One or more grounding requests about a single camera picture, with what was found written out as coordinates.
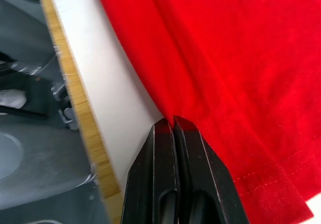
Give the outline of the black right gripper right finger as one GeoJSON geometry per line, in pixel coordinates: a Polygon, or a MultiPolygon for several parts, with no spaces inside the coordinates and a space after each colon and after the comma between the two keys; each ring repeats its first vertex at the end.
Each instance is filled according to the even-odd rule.
{"type": "Polygon", "coordinates": [[[174,117],[181,182],[180,223],[248,223],[228,168],[194,123],[174,117]]]}

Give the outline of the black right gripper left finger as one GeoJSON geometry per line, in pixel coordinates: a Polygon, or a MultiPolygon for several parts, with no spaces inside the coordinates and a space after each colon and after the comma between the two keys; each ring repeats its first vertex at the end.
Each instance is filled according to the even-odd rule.
{"type": "Polygon", "coordinates": [[[175,139],[168,121],[161,119],[128,172],[121,223],[178,223],[179,202],[175,139]]]}

